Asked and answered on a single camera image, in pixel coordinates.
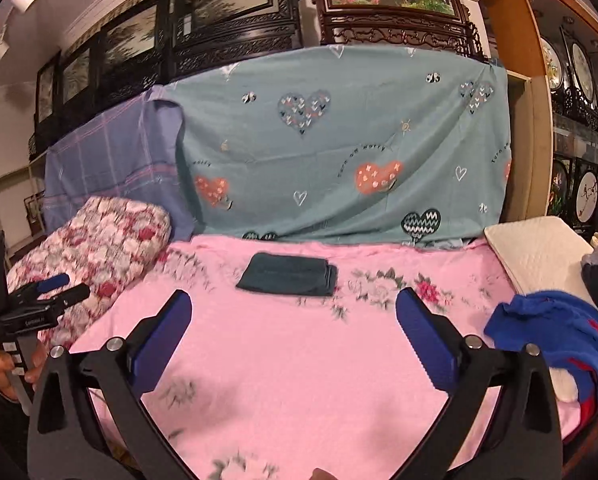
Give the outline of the left hand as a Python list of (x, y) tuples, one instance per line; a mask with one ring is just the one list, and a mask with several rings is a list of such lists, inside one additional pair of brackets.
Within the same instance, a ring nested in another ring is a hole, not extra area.
[[(47, 351), (41, 342), (36, 344), (35, 351), (32, 354), (33, 367), (24, 374), (24, 381), (36, 388), (36, 382), (41, 375), (41, 371), (47, 359)], [(8, 400), (17, 402), (18, 398), (14, 387), (11, 385), (8, 373), (14, 371), (14, 360), (12, 356), (5, 351), (0, 351), (0, 393)]]

